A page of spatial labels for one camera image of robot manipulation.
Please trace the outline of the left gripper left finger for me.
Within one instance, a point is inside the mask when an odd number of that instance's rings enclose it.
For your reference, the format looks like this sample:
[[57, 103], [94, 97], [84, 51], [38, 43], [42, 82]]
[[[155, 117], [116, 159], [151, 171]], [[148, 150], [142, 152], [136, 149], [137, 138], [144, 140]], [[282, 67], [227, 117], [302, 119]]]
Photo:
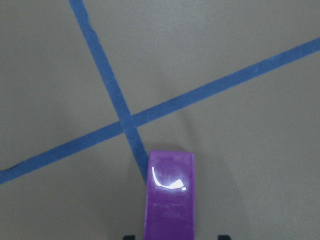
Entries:
[[125, 235], [122, 240], [135, 240], [135, 235]]

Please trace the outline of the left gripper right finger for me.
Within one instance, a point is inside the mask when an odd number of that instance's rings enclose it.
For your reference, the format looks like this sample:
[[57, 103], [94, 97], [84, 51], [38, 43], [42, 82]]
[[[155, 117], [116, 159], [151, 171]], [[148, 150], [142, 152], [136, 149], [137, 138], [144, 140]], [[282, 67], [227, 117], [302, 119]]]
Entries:
[[229, 235], [218, 235], [217, 240], [231, 240]]

